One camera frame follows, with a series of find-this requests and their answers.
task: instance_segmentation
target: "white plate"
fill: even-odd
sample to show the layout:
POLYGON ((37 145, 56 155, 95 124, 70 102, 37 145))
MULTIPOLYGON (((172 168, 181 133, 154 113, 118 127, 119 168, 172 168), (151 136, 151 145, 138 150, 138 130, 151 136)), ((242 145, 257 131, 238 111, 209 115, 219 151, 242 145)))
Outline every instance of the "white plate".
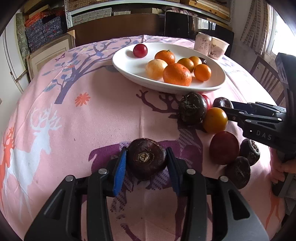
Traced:
POLYGON ((186 48, 174 44, 166 43, 144 43, 148 48, 148 54, 144 58, 136 58, 133 54, 135 45, 130 45, 118 50, 113 58, 112 63, 114 67, 129 80, 142 85, 144 87, 171 93, 171 94, 186 94, 188 92, 210 92, 221 88, 225 81, 225 72, 223 69, 211 58, 197 52, 193 49, 186 48), (176 57, 176 62, 181 58, 189 58, 191 56, 202 57, 207 60, 207 65, 212 70, 212 76, 208 81, 201 82, 196 80, 192 73, 192 82, 190 86, 172 85, 161 80, 152 80, 146 75, 146 64, 154 59, 157 52, 161 50, 170 50, 176 57))

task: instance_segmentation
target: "window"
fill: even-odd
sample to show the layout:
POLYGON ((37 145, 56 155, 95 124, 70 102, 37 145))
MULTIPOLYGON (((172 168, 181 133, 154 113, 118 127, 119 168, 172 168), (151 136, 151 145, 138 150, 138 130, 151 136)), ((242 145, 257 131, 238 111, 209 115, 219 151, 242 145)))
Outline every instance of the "window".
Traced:
POLYGON ((287 24, 279 14, 271 8, 271 35, 267 46, 267 53, 286 53, 296 56, 296 36, 292 33, 287 24))

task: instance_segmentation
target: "silver bolt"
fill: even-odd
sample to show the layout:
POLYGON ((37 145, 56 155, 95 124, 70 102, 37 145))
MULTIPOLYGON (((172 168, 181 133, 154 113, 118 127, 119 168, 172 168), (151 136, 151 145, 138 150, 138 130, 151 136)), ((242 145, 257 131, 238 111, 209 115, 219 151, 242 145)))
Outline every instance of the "silver bolt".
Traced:
POLYGON ((65 178, 66 182, 72 182, 74 180, 74 177, 72 175, 68 175, 65 178))
POLYGON ((101 168, 100 170, 99 170, 99 174, 101 174, 101 175, 104 175, 104 174, 106 174, 108 172, 108 170, 106 169, 106 168, 101 168))
POLYGON ((221 176, 220 180, 224 183, 228 182, 228 177, 227 176, 221 176))
POLYGON ((192 168, 189 168, 186 170, 186 172, 189 174, 189 175, 194 175, 196 173, 196 171, 192 168))

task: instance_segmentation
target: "pink tablecloth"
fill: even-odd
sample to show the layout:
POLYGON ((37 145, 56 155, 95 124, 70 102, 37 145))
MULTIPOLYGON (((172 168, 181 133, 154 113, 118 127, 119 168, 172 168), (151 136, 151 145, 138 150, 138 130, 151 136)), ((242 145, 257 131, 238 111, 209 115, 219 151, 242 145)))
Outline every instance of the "pink tablecloth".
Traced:
MULTIPOLYGON (((177 121, 181 96, 141 87, 112 66, 118 49, 156 41, 194 45, 185 39, 137 36, 80 46, 47 63, 23 93, 0 150, 0 207, 21 238, 66 175, 90 175, 139 137, 171 146, 177 157, 207 177, 223 174, 223 166, 209 160, 212 135, 177 121)), ((223 96, 274 104, 241 66, 227 57, 219 64, 228 77, 221 89, 207 94, 212 101, 223 96)), ((229 122, 226 130, 240 142, 244 139, 236 123, 229 122)), ((251 179, 241 193, 273 237, 284 216, 284 203, 271 192, 269 149, 258 145, 261 158, 252 166, 251 179)), ((146 182, 126 174, 119 196, 108 199, 114 240, 179 240, 185 205, 170 187, 167 169, 146 182)), ((208 240, 211 229, 209 213, 208 240)))

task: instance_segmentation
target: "orange flower print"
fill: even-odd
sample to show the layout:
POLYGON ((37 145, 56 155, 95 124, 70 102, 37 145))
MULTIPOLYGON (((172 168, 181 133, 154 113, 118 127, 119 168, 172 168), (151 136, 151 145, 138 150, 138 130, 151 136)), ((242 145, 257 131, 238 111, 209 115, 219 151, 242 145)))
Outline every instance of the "orange flower print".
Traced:
POLYGON ((87 104, 86 102, 89 101, 89 99, 90 99, 90 97, 86 92, 84 94, 80 94, 75 99, 76 107, 79 105, 82 106, 83 104, 87 104))

